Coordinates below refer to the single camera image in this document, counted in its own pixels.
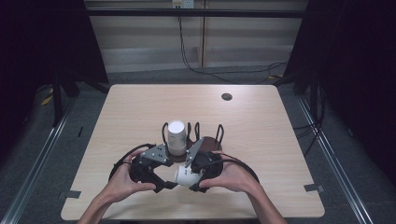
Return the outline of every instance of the white cylindrical container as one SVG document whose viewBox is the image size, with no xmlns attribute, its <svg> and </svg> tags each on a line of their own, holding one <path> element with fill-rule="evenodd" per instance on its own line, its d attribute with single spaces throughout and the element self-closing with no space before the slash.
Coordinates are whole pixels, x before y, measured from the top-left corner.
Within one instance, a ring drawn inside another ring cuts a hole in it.
<svg viewBox="0 0 396 224">
<path fill-rule="evenodd" d="M 200 174 L 195 174 L 191 172 L 191 168 L 179 166 L 175 173 L 175 182 L 184 187 L 191 187 L 192 185 L 198 183 L 201 179 Z"/>
<path fill-rule="evenodd" d="M 168 149 L 174 156 L 186 153 L 186 129 L 183 121 L 172 120 L 168 123 Z"/>
</svg>

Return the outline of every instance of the wall outlet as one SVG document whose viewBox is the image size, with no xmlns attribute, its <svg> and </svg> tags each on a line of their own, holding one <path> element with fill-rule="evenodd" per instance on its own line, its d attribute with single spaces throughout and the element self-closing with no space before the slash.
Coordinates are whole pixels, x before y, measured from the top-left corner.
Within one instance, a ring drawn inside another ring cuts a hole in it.
<svg viewBox="0 0 396 224">
<path fill-rule="evenodd" d="M 182 8 L 194 8 L 194 0 L 183 0 Z"/>
<path fill-rule="evenodd" d="M 183 0 L 172 0 L 172 8 L 182 8 Z"/>
</svg>

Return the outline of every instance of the table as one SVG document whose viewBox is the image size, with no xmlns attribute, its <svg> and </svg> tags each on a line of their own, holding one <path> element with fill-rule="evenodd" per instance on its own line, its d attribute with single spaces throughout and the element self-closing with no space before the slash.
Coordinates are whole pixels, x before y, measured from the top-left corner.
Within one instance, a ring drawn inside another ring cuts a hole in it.
<svg viewBox="0 0 396 224">
<path fill-rule="evenodd" d="M 232 100 L 221 95 L 230 93 Z M 258 175 L 283 217 L 321 217 L 324 208 L 313 184 L 286 110 L 274 86 L 236 85 L 115 85 L 110 89 L 78 168 L 62 218 L 79 219 L 107 182 L 113 164 L 131 148 L 161 144 L 165 122 L 200 122 L 201 136 L 216 136 L 224 127 L 223 151 L 247 163 Z M 174 180 L 175 170 L 161 166 L 155 173 Z M 234 219 L 256 217 L 244 193 L 212 188 L 207 193 L 182 186 L 139 192 L 114 203 L 104 218 L 129 220 Z"/>
</svg>

